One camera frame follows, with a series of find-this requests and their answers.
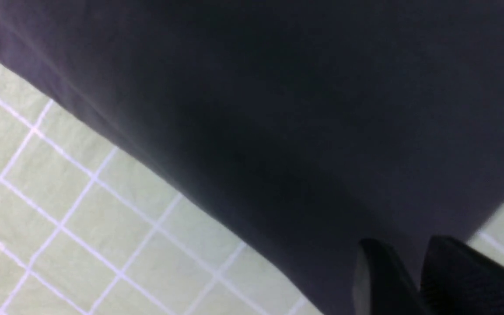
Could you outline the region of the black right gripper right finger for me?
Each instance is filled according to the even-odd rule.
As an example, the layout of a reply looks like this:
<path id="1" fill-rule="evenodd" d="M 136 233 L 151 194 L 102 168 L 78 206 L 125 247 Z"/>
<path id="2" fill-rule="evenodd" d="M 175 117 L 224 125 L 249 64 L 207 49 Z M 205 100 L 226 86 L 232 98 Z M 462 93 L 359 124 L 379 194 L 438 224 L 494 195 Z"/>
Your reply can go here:
<path id="1" fill-rule="evenodd" d="M 456 238 L 430 239 L 420 279 L 437 315 L 504 315 L 504 266 Z"/>

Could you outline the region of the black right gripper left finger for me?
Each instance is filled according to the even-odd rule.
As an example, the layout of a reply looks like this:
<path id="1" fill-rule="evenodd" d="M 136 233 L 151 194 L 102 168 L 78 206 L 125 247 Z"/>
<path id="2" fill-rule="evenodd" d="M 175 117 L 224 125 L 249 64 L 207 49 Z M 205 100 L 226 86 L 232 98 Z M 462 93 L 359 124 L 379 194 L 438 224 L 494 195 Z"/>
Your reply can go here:
<path id="1" fill-rule="evenodd" d="M 352 289 L 357 315 L 428 315 L 396 251 L 373 238 L 359 242 Z"/>

